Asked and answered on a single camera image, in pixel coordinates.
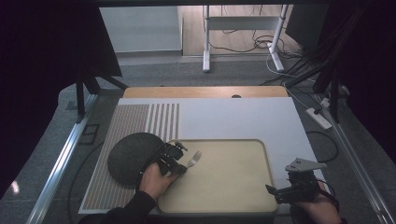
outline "black round mat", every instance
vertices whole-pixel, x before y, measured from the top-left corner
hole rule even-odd
[[[152,133],[133,133],[122,138],[107,158],[110,175],[127,188],[133,188],[140,169],[163,144]]]

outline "ribbed surface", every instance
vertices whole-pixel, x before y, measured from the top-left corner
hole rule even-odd
[[[153,133],[164,142],[177,139],[178,111],[179,104],[116,107],[80,213],[123,207],[131,200],[134,190],[123,187],[110,176],[107,170],[108,154],[123,137],[132,133]]]

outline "black sleeve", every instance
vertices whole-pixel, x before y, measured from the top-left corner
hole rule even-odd
[[[101,224],[142,224],[155,206],[155,200],[151,196],[138,191],[124,208],[108,211]]]

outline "table leg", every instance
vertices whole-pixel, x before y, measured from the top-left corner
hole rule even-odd
[[[274,60],[274,64],[276,66],[276,70],[278,72],[283,72],[285,70],[282,65],[282,62],[279,60],[279,56],[277,55],[276,46],[280,37],[280,33],[282,32],[283,23],[285,22],[286,19],[286,13],[288,12],[288,7],[289,5],[282,6],[282,11],[280,13],[279,20],[277,22],[273,42],[268,44],[269,51],[271,53],[271,56]]]
[[[210,71],[210,46],[209,46],[209,6],[205,6],[205,47],[204,47],[204,72]]]

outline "human hand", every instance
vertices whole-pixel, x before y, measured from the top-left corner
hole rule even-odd
[[[322,182],[318,182],[321,189],[326,190]],[[311,203],[299,202],[296,205],[302,207],[305,212],[317,224],[340,224],[342,220],[338,215],[332,200],[319,194]]]
[[[152,163],[143,173],[140,190],[146,192],[155,201],[163,195],[169,186],[177,179],[177,175],[161,175],[158,163]]]

